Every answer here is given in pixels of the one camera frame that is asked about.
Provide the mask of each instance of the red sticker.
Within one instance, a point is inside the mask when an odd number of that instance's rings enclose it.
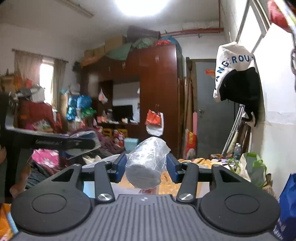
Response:
[[[205,74],[206,75],[215,75],[215,70],[214,69],[206,69]]]

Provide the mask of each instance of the curtain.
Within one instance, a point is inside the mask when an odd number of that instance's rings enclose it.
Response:
[[[58,111],[61,109],[59,96],[64,83],[65,69],[65,61],[59,59],[54,61],[54,72],[52,76],[52,106]]]
[[[39,85],[39,72],[42,58],[41,55],[16,50],[15,73],[19,74],[23,81],[28,78],[33,84]]]

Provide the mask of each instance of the blue shopping bag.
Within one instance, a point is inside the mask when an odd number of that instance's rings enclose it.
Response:
[[[289,179],[279,197],[281,214],[274,228],[274,234],[284,241],[296,238],[296,173]]]

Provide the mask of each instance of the window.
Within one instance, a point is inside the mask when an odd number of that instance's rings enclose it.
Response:
[[[40,66],[40,86],[44,88],[45,103],[52,104],[52,75],[54,67],[51,64]]]
[[[236,41],[254,53],[270,27],[265,13],[267,0],[249,0],[243,14]]]
[[[242,44],[249,52],[255,49],[258,39],[261,37],[261,29],[256,19],[253,9],[249,6],[246,22],[240,36],[240,44]]]

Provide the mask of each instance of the plastic bottle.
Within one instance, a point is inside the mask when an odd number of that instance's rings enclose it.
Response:
[[[242,146],[237,143],[237,146],[234,148],[234,152],[233,152],[233,158],[235,160],[239,161],[240,156],[241,156],[241,151],[242,151]]]
[[[237,144],[235,144],[235,148],[237,148],[237,145],[238,145],[239,143],[237,143]],[[235,148],[234,148],[234,150],[235,150]],[[234,152],[234,150],[233,150],[233,152]]]

